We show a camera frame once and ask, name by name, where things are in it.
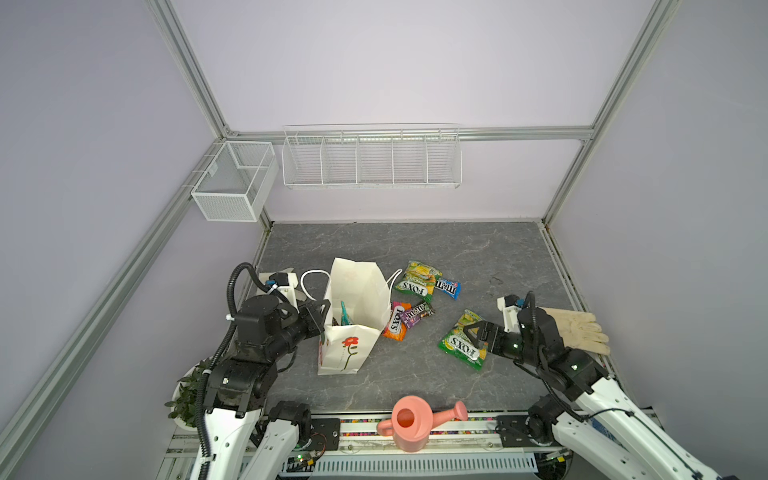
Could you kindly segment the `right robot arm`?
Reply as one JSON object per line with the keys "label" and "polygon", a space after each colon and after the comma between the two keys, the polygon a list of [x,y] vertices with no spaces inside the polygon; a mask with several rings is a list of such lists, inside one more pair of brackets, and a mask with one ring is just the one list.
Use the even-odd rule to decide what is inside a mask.
{"label": "right robot arm", "polygon": [[481,320],[463,332],[474,347],[543,383],[547,393],[520,430],[533,443],[557,443],[610,479],[719,478],[636,406],[589,352],[567,345],[549,312],[526,300],[516,324],[508,331]]}

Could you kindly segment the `teal snack pack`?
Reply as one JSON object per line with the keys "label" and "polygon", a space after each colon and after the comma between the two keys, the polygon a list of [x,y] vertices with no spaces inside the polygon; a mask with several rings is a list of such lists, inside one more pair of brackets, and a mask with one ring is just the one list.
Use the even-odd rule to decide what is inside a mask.
{"label": "teal snack pack", "polygon": [[349,326],[353,324],[353,320],[351,318],[351,315],[349,313],[349,310],[347,308],[347,305],[344,301],[340,302],[341,307],[341,320],[340,325],[341,326]]}

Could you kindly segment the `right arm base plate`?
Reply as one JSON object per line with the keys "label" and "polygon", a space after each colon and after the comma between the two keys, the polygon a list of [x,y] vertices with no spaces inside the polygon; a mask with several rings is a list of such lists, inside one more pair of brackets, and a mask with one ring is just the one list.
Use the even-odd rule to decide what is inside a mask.
{"label": "right arm base plate", "polygon": [[505,448],[557,445],[551,423],[538,416],[499,415],[494,431]]}

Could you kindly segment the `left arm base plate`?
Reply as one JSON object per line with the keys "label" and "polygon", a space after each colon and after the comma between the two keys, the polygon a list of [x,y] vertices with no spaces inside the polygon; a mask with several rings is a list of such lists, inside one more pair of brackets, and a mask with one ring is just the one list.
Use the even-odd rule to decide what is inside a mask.
{"label": "left arm base plate", "polygon": [[313,417],[309,424],[299,426],[296,451],[337,451],[341,440],[341,419]]}

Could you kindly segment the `white paper gift bag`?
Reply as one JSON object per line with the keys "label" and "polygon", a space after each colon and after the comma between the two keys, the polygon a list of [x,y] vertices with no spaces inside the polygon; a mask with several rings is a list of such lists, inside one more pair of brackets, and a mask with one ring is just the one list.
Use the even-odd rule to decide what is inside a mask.
{"label": "white paper gift bag", "polygon": [[[385,277],[374,262],[336,258],[329,271],[323,298],[331,302],[318,346],[320,376],[358,373],[387,326],[392,290],[403,271]],[[347,305],[353,324],[341,326],[340,302]]]}

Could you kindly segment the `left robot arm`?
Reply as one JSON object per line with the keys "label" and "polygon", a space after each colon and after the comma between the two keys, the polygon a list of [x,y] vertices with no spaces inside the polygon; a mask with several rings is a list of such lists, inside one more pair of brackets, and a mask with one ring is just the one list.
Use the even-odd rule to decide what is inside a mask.
{"label": "left robot arm", "polygon": [[275,479],[291,453],[316,436],[307,404],[265,408],[279,360],[321,336],[332,311],[328,299],[289,299],[288,285],[283,272],[262,282],[249,262],[230,274],[228,329],[197,386],[194,479]]}

